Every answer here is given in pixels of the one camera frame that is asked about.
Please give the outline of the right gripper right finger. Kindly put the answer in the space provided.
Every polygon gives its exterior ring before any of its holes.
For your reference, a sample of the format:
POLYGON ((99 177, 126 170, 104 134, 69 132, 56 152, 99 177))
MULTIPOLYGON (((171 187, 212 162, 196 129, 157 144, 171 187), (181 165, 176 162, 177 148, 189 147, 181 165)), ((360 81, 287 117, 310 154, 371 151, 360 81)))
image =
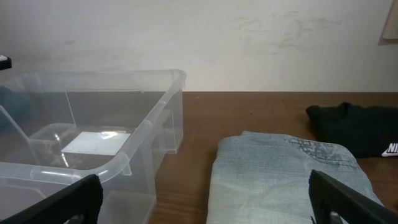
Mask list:
POLYGON ((318 170, 310 174, 308 194, 316 224, 397 223, 396 213, 318 170))

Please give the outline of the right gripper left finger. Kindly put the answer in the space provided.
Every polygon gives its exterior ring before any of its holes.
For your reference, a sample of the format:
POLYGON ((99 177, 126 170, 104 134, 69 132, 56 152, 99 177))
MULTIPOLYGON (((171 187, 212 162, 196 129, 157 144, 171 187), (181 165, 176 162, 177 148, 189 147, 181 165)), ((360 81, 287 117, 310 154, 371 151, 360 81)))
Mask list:
POLYGON ((2 220, 2 224, 97 224, 103 203, 100 178, 91 174, 29 208, 2 220))

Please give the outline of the dark blue jeans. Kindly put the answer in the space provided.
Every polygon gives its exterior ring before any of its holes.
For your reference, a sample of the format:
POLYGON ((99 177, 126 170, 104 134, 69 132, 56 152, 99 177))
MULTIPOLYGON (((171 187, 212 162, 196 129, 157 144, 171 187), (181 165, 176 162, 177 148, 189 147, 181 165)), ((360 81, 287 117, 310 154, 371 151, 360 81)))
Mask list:
POLYGON ((30 110, 30 100, 22 95, 1 87, 1 106, 14 121, 21 120, 30 110))

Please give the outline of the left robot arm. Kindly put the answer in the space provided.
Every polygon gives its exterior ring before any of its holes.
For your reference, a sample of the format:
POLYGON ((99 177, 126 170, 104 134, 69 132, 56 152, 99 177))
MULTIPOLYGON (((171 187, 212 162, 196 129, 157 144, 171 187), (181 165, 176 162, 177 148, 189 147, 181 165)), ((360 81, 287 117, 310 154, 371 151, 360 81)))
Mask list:
POLYGON ((10 69, 12 67, 12 60, 5 56, 5 55, 0 55, 0 70, 6 70, 10 69))

